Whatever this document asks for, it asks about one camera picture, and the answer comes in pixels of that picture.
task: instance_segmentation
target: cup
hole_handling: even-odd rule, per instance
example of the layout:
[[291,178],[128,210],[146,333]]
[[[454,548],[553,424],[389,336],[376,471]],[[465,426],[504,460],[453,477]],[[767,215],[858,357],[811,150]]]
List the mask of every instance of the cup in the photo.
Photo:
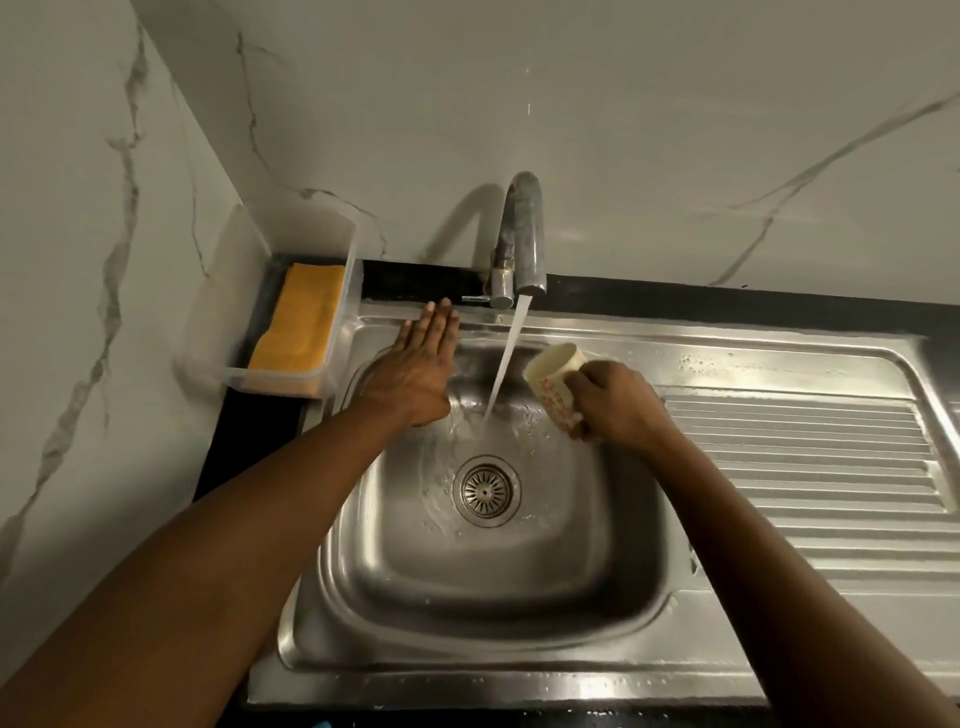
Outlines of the cup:
[[573,393],[564,384],[564,377],[586,363],[587,358],[576,344],[558,344],[537,354],[523,370],[523,378],[534,396],[564,432],[584,419],[573,408]]

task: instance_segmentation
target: forearm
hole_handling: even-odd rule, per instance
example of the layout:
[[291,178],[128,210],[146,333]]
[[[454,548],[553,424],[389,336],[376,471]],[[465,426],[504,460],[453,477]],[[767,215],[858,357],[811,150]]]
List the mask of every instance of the forearm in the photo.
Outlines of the forearm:
[[212,725],[351,488],[403,428],[402,413],[360,400],[180,514],[0,692],[0,724]]
[[960,713],[678,430],[646,457],[781,719],[956,726]]

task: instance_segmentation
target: black countertop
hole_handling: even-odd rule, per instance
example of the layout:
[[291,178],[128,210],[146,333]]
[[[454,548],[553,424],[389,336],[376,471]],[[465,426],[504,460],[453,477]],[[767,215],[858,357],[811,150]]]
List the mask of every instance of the black countertop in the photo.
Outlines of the black countertop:
[[[532,310],[600,314],[631,318],[692,321],[705,324],[908,333],[937,343],[930,354],[956,360],[960,350],[960,306],[776,293],[749,289],[706,288],[642,280],[548,276],[547,294]],[[440,266],[365,261],[363,296],[376,301],[459,303],[481,292],[472,271]],[[304,400],[228,390],[204,462],[195,499],[294,439],[300,431]],[[396,715],[379,712],[257,712],[241,706],[242,689],[231,701],[221,726],[303,726],[327,720],[340,726],[395,725]],[[404,720],[418,726],[509,725],[569,726],[768,726],[769,711],[752,708],[669,708],[605,713],[591,711],[419,711]]]

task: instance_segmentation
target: yellow sponge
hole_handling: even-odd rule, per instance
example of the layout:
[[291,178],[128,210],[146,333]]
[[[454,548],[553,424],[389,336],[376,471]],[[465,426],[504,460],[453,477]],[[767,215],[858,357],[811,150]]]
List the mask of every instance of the yellow sponge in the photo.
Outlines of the yellow sponge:
[[[294,263],[290,267],[270,328],[257,341],[249,369],[301,373],[324,363],[345,271],[342,265]],[[284,391],[277,393],[307,394],[285,391],[288,388],[281,387]]]

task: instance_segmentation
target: drain strainer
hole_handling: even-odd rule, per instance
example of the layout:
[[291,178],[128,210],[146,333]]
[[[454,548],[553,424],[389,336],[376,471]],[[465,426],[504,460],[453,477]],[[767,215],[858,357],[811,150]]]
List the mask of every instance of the drain strainer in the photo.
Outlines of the drain strainer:
[[473,525],[503,525],[520,507],[520,480],[516,471],[498,457],[473,457],[457,472],[453,502]]

